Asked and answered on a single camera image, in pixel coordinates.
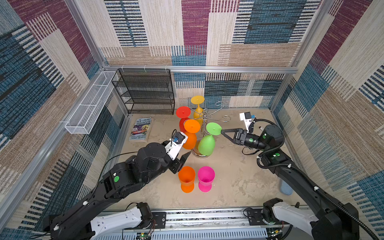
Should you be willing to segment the orange wine glass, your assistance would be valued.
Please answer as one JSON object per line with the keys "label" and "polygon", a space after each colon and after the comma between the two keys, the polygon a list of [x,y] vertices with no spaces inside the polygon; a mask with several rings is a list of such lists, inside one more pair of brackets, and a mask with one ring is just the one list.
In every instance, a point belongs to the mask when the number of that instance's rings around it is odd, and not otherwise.
{"label": "orange wine glass", "polygon": [[181,183],[181,189],[184,193],[191,193],[194,190],[195,176],[195,170],[188,166],[183,167],[179,171],[178,177]]}
{"label": "orange wine glass", "polygon": [[197,120],[187,120],[184,123],[185,134],[188,139],[186,143],[183,145],[183,148],[186,150],[192,150],[197,143],[196,133],[200,131],[201,125]]}

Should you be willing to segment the pink plastic wine glass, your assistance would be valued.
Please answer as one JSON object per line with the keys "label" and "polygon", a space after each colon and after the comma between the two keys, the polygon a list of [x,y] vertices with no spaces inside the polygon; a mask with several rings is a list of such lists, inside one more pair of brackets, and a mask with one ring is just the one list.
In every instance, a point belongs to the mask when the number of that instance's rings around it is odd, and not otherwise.
{"label": "pink plastic wine glass", "polygon": [[204,166],[198,171],[199,189],[203,193],[207,193],[212,189],[212,184],[215,179],[215,171],[208,166]]}

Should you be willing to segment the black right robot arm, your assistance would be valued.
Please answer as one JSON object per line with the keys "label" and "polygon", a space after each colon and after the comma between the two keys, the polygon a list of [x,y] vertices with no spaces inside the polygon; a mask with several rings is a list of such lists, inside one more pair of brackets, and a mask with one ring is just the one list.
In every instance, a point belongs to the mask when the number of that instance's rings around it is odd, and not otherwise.
{"label": "black right robot arm", "polygon": [[315,240],[358,240],[359,213],[351,204],[342,204],[315,184],[281,147],[285,136],[277,125],[267,125],[260,136],[243,129],[222,130],[221,134],[232,143],[260,150],[257,164],[268,169],[287,183],[310,207],[314,216],[293,208],[279,198],[263,204],[263,221],[266,224],[289,223]]}

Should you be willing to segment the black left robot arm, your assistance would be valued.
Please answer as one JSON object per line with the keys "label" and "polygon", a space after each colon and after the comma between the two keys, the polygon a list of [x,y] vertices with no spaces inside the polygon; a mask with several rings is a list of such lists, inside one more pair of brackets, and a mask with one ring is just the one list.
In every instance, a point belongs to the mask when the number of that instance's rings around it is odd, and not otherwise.
{"label": "black left robot arm", "polygon": [[91,221],[109,206],[140,191],[145,185],[170,170],[177,174],[190,153],[172,159],[164,144],[150,143],[126,161],[114,165],[95,189],[68,211],[50,215],[43,221],[43,230],[53,240],[84,240],[95,236]]}

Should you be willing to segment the chrome wine glass rack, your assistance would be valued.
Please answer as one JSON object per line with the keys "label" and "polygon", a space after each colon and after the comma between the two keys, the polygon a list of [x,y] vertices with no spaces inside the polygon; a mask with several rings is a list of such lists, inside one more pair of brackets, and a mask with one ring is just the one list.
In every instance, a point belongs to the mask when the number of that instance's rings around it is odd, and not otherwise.
{"label": "chrome wine glass rack", "polygon": [[212,155],[216,146],[215,136],[221,134],[222,127],[220,123],[231,121],[231,117],[228,115],[222,115],[220,119],[214,119],[212,116],[222,109],[221,101],[216,102],[215,106],[218,108],[213,112],[209,112],[207,107],[202,109],[200,113],[197,110],[193,110],[193,112],[197,114],[194,120],[202,120],[201,129],[197,136],[197,143],[192,149],[192,153],[200,159],[208,158]]}

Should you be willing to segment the green plastic wine glass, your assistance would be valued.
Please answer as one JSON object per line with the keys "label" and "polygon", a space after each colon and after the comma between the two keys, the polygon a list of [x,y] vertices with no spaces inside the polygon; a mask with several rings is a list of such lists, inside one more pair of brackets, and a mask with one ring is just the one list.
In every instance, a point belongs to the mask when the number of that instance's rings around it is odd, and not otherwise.
{"label": "green plastic wine glass", "polygon": [[206,126],[206,130],[209,133],[204,136],[198,145],[198,151],[201,155],[210,156],[216,146],[214,136],[218,136],[221,134],[222,127],[217,123],[208,123]]}

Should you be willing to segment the orange wine glass front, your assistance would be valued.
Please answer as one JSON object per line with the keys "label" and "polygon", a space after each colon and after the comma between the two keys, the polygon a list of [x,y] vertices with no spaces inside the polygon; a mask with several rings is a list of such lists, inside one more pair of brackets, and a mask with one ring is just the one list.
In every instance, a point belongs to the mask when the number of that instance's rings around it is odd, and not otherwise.
{"label": "orange wine glass front", "polygon": [[183,148],[186,150],[192,150],[197,143],[196,133],[200,131],[201,125],[197,120],[187,120],[184,123],[185,134],[188,139],[186,143],[183,145]]}

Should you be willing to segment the yellow plastic wine glass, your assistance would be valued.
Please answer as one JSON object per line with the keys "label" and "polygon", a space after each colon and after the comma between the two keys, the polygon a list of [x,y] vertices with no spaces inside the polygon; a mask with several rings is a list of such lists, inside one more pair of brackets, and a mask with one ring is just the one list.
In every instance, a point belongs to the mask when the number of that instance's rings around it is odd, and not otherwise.
{"label": "yellow plastic wine glass", "polygon": [[200,124],[203,124],[203,108],[201,108],[201,104],[205,101],[203,96],[194,96],[191,98],[191,103],[196,105],[197,108],[194,110],[194,119]]}

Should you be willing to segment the red plastic wine glass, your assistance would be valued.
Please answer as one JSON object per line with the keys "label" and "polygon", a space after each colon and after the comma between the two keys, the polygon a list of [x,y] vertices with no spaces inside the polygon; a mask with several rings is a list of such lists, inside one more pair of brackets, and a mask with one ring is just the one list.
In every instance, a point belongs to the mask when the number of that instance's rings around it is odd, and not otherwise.
{"label": "red plastic wine glass", "polygon": [[185,121],[189,120],[189,116],[191,115],[191,109],[187,106],[179,107],[176,111],[176,115],[180,118],[179,128],[181,132],[186,132],[184,127]]}

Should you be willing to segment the black mesh shelf rack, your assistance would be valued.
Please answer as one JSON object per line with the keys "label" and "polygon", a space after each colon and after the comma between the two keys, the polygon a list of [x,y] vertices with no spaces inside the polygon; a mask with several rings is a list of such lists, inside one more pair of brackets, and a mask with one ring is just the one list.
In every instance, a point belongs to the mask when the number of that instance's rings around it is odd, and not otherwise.
{"label": "black mesh shelf rack", "polygon": [[175,112],[170,70],[118,69],[112,84],[129,114],[172,115]]}

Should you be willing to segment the treehouse paperback book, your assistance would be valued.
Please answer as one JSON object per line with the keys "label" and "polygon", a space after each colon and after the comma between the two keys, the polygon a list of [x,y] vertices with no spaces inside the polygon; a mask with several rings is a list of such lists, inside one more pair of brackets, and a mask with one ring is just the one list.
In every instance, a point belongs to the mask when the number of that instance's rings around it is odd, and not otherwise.
{"label": "treehouse paperback book", "polygon": [[138,118],[135,121],[129,141],[131,142],[147,142],[152,125],[153,118]]}

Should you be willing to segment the blue grey sponge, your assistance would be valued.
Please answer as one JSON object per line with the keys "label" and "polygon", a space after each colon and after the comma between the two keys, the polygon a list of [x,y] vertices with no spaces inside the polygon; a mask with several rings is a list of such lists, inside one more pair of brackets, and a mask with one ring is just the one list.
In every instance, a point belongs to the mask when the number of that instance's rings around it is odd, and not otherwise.
{"label": "blue grey sponge", "polygon": [[284,181],[280,181],[280,191],[282,194],[290,196],[293,194],[293,189]]}

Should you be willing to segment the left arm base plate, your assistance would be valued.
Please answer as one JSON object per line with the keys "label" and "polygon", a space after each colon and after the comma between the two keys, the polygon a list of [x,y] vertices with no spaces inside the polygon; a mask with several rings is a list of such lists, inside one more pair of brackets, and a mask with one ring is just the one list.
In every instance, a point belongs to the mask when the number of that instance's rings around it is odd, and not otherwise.
{"label": "left arm base plate", "polygon": [[164,229],[166,227],[167,213],[152,212],[153,220],[151,221],[152,229]]}

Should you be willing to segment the aluminium mounting rail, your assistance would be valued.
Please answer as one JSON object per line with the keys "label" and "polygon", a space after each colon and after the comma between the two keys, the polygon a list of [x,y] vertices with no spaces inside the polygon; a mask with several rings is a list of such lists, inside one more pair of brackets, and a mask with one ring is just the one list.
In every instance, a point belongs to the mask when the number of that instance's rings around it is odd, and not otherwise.
{"label": "aluminium mounting rail", "polygon": [[138,227],[115,228],[100,235],[99,240],[279,240],[286,228],[294,227],[309,234],[318,221],[313,211],[306,207],[295,207],[279,202],[272,207],[275,220],[288,222],[289,226],[250,226],[243,215],[245,208],[176,209],[166,212],[164,229]]}

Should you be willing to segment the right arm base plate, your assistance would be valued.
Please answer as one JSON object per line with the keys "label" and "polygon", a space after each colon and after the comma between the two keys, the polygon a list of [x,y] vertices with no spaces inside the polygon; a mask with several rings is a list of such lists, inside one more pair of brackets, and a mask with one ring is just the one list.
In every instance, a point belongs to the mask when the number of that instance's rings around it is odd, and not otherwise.
{"label": "right arm base plate", "polygon": [[279,220],[267,222],[263,217],[263,209],[260,208],[245,208],[243,210],[243,215],[248,220],[250,226],[289,226],[288,222],[283,223]]}

